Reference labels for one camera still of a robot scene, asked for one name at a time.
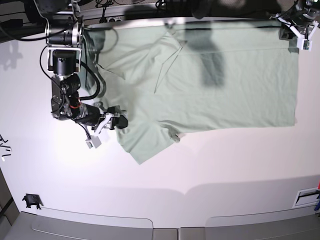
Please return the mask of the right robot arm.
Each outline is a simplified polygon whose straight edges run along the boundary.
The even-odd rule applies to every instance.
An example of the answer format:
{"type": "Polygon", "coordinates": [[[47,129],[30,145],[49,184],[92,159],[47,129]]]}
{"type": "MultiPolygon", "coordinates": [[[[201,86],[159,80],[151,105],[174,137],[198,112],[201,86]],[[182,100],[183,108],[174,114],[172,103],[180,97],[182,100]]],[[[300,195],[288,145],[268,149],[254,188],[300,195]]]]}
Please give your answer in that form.
{"type": "Polygon", "coordinates": [[[97,106],[85,104],[96,98],[101,89],[100,81],[88,65],[82,62],[82,45],[85,25],[76,0],[36,0],[39,15],[47,22],[45,27],[47,45],[47,70],[53,73],[51,114],[60,121],[72,120],[89,126],[99,133],[101,129],[124,129],[128,120],[119,106],[102,112],[97,106]],[[93,95],[80,97],[81,67],[96,83],[93,95]]]}

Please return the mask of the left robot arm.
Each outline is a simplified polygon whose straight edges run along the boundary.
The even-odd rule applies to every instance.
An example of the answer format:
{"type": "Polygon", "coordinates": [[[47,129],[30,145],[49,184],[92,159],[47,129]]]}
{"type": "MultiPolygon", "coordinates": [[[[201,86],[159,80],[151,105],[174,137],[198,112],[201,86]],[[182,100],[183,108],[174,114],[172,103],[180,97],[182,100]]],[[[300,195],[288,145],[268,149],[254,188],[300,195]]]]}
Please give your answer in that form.
{"type": "Polygon", "coordinates": [[[288,10],[270,18],[281,22],[280,40],[291,40],[298,37],[298,34],[302,35],[303,39],[308,39],[316,28],[316,18],[319,15],[319,0],[296,0],[288,10]]]}

